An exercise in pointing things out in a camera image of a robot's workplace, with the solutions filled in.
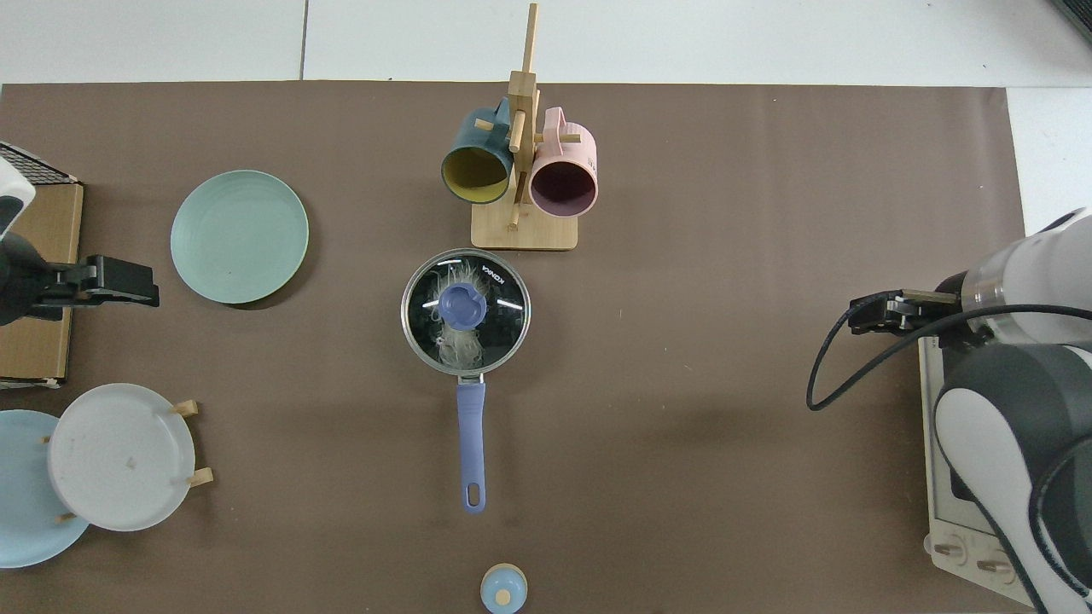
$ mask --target green plate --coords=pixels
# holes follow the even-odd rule
[[[232,170],[186,197],[170,228],[170,257],[193,292],[250,303],[288,283],[307,237],[307,212],[292,188],[259,170]]]

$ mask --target mug rack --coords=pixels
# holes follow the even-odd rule
[[[565,251],[577,247],[577,219],[548,215],[530,202],[527,178],[535,157],[535,143],[542,142],[538,125],[538,85],[531,71],[538,26],[538,4],[527,11],[527,33],[523,44],[522,70],[513,70],[508,80],[511,118],[509,150],[513,154],[512,177],[508,191],[488,204],[475,204],[471,212],[471,243],[483,249],[529,249]],[[477,120],[475,128],[491,130],[492,125]],[[579,134],[566,134],[562,142],[579,142]]]

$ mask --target dark green mug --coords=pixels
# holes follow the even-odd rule
[[[492,123],[492,129],[475,127],[479,119]],[[512,175],[512,152],[508,151],[510,123],[507,97],[501,98],[497,108],[482,107],[463,119],[454,144],[440,164],[440,176],[451,193],[475,204],[505,196]]]

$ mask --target pink mug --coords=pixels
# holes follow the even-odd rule
[[[580,142],[566,134],[579,134]],[[543,142],[535,150],[527,187],[531,202],[557,217],[582,215],[598,197],[595,138],[583,126],[566,121],[561,107],[546,109]]]

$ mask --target black cable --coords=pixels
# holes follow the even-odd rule
[[[818,412],[827,405],[830,405],[838,400],[839,397],[844,394],[848,389],[853,388],[863,377],[868,375],[869,371],[878,367],[881,363],[898,354],[900,351],[904,350],[909,345],[915,343],[918,339],[923,336],[931,336],[941,331],[950,329],[957,324],[966,322],[968,320],[973,320],[974,318],[984,318],[987,316],[1000,316],[1002,314],[1054,314],[1058,316],[1072,316],[1075,318],[1081,318],[1084,320],[1092,320],[1092,311],[1088,309],[1078,309],[1077,307],[1061,307],[1059,305],[1034,305],[1034,304],[1022,304],[1022,305],[999,305],[997,307],[983,307],[982,309],[972,309],[971,311],[962,311],[959,314],[953,314],[951,316],[946,316],[940,318],[935,322],[930,322],[914,332],[907,334],[906,336],[899,340],[897,343],[892,344],[890,347],[880,352],[875,358],[868,361],[865,366],[857,369],[857,373],[850,376],[841,386],[834,389],[826,399],[815,402],[815,386],[816,376],[819,375],[819,365],[822,364],[823,357],[827,355],[827,351],[830,350],[830,344],[834,340],[834,336],[841,330],[842,324],[845,323],[854,314],[865,308],[866,306],[876,303],[877,300],[892,298],[898,295],[899,291],[888,291],[879,292],[876,294],[868,295],[864,297],[860,303],[851,306],[846,309],[845,314],[839,318],[834,328],[830,330],[827,334],[827,339],[823,341],[822,346],[819,347],[819,354],[816,355],[816,362],[811,366],[811,376],[808,378],[808,391],[807,391],[807,404],[808,409],[812,412]]]
[[[1031,535],[1035,540],[1035,545],[1038,546],[1040,552],[1043,553],[1043,558],[1054,569],[1054,572],[1081,597],[1089,595],[1089,588],[1054,557],[1053,550],[1046,543],[1043,526],[1043,504],[1046,500],[1047,487],[1049,487],[1051,482],[1054,482],[1058,473],[1061,472],[1061,468],[1069,464],[1077,457],[1077,453],[1090,444],[1092,444],[1092,435],[1084,435],[1083,437],[1078,437],[1064,450],[1058,452],[1051,461],[1051,464],[1035,480],[1031,488],[1031,497],[1028,501],[1028,521],[1031,524]]]

